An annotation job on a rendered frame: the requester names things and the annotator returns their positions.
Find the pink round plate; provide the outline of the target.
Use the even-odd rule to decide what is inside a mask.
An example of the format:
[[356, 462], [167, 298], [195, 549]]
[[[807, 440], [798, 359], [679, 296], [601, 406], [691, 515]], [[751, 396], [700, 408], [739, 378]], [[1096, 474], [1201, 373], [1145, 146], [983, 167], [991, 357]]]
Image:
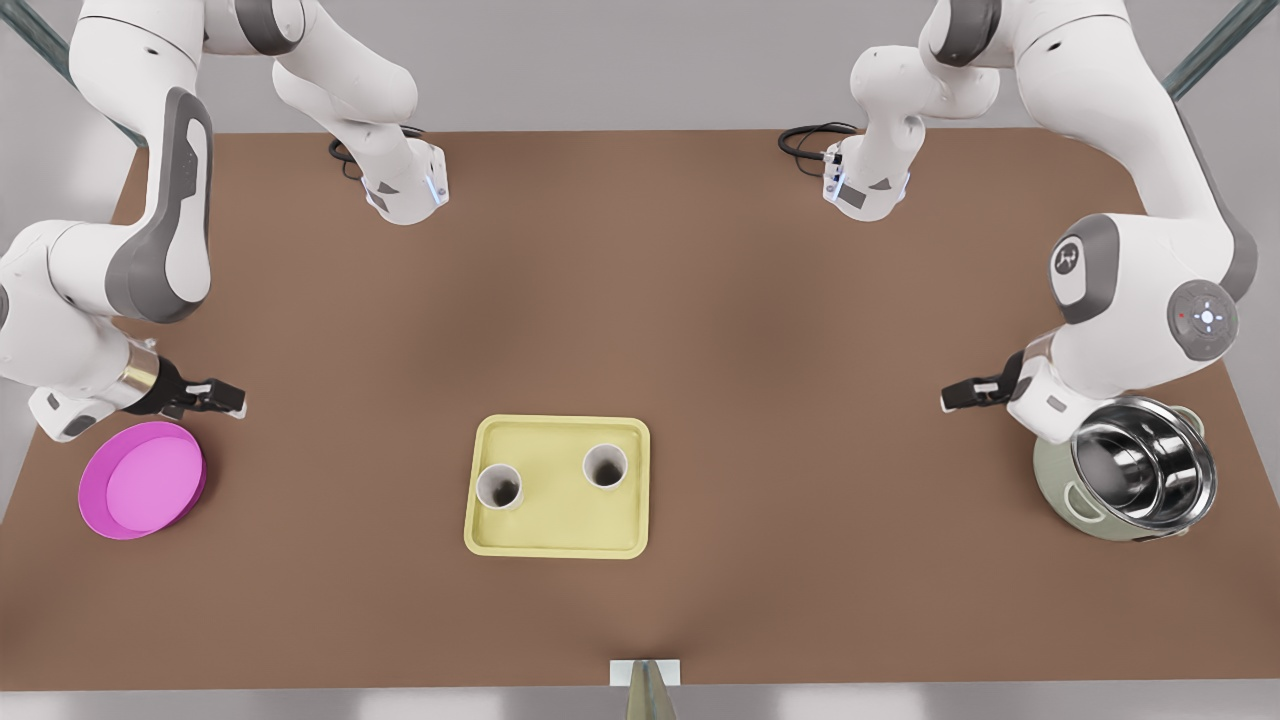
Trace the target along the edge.
[[207, 464], [183, 427], [146, 421], [105, 442], [87, 461], [77, 492], [84, 524], [113, 541], [132, 541], [179, 521], [200, 501]]

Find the white IKEA cup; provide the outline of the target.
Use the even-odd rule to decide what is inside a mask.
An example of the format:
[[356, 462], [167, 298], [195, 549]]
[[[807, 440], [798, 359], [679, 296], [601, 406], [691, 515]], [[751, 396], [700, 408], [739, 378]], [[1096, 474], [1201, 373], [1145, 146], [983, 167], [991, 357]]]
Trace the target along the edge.
[[509, 464], [492, 464], [477, 475], [475, 496], [485, 509], [517, 509], [524, 502], [522, 477]]
[[618, 489], [628, 474], [628, 456], [618, 445], [595, 445], [584, 455], [582, 474], [598, 489]]

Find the green pot with steel interior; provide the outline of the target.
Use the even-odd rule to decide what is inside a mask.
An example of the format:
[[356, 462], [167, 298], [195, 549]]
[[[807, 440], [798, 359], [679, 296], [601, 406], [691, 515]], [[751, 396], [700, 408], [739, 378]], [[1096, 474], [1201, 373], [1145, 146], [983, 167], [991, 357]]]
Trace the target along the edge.
[[1114, 398], [1061, 445], [1038, 439], [1039, 492], [1075, 529], [1112, 542], [1183, 536], [1212, 509], [1219, 473], [1204, 423], [1185, 406]]

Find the white post foot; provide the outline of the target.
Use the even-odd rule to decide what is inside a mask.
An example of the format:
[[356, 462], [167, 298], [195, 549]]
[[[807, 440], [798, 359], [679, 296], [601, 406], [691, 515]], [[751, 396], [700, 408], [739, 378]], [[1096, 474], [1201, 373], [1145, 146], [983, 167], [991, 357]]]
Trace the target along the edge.
[[658, 671], [667, 687], [682, 684], [681, 664], [677, 659], [621, 659], [609, 662], [609, 685], [631, 685], [634, 669], [637, 664], [648, 664], [650, 669]]

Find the silver frame post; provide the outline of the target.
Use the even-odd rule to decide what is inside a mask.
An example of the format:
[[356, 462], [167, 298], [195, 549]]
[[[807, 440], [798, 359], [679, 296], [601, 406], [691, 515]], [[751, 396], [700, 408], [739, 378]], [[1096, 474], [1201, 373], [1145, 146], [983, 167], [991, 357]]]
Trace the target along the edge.
[[68, 64], [69, 44], [27, 0], [0, 0], [0, 20], [8, 24], [69, 85], [76, 87]]
[[1239, 0], [1165, 77], [1164, 87], [1171, 100], [1185, 97], [1277, 6], [1280, 0]]
[[625, 720], [678, 720], [657, 661], [632, 661]]

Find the pale yellow tray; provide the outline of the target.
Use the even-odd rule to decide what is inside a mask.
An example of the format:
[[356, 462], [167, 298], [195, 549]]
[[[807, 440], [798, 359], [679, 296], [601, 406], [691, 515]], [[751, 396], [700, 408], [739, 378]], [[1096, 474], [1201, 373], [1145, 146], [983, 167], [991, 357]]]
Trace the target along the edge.
[[[618, 489], [593, 487], [586, 451], [618, 445], [628, 474]], [[476, 432], [463, 542], [479, 556], [630, 560], [650, 530], [652, 434], [635, 418], [497, 414]], [[524, 502], [490, 510], [475, 496], [480, 471], [503, 462], [524, 480]]]

